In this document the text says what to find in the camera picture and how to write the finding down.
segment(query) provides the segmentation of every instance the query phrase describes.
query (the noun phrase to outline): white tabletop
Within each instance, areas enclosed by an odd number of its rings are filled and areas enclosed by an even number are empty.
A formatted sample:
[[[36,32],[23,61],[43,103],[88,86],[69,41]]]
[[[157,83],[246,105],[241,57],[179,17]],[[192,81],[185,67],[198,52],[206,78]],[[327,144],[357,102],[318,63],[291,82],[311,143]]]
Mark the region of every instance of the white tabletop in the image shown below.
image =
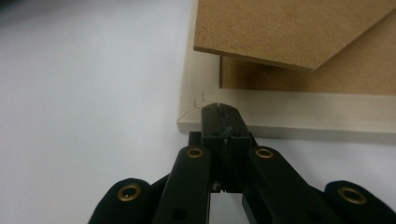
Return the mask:
[[[168,174],[192,0],[31,0],[0,9],[0,223],[86,223],[116,182]],[[396,146],[259,139],[312,186],[396,210]],[[211,223],[247,223],[212,195]]]

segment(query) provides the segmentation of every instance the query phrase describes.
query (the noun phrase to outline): white surface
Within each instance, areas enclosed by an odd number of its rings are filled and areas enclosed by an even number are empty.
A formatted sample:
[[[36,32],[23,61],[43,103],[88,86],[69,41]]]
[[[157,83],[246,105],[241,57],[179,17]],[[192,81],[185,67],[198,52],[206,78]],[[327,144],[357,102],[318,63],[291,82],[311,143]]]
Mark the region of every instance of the white surface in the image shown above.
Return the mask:
[[[196,11],[177,120],[182,133],[200,129],[203,106],[224,103],[259,137],[396,144],[396,96],[220,89],[219,56],[192,50]]]
[[[170,172],[191,1],[20,1],[0,10],[0,223],[86,223],[127,177]],[[309,184],[396,209],[396,146],[261,139]],[[211,223],[246,223],[215,195]]]

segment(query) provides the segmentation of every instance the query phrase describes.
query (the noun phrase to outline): brown board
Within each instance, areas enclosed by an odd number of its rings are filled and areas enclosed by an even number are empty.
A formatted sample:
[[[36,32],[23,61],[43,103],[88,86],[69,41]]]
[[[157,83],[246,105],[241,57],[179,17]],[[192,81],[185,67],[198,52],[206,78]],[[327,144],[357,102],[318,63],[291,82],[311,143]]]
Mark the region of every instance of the brown board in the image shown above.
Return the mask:
[[[223,57],[224,89],[396,94],[396,12],[313,73]]]
[[[200,0],[194,49],[312,71],[394,8],[396,0]]]

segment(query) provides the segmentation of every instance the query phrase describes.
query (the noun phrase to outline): wooden frame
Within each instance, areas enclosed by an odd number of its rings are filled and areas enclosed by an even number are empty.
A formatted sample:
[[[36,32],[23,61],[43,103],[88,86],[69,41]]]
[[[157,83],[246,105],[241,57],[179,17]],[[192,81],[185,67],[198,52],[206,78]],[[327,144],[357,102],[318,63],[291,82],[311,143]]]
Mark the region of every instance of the wooden frame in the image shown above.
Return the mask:
[[[192,50],[196,4],[177,117],[182,133],[200,130],[203,106],[224,103],[257,137],[396,143],[396,96],[220,89],[219,56]]]

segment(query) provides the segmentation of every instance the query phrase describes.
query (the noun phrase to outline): cardboard sheet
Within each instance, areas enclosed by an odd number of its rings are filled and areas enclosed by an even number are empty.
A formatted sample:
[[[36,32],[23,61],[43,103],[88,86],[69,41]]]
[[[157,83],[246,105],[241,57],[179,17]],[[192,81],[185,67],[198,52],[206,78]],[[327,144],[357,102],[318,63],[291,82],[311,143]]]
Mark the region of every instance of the cardboard sheet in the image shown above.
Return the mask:
[[[194,49],[314,70],[396,8],[396,0],[200,0]]]
[[[396,94],[396,12],[313,73],[222,58],[225,89]]]

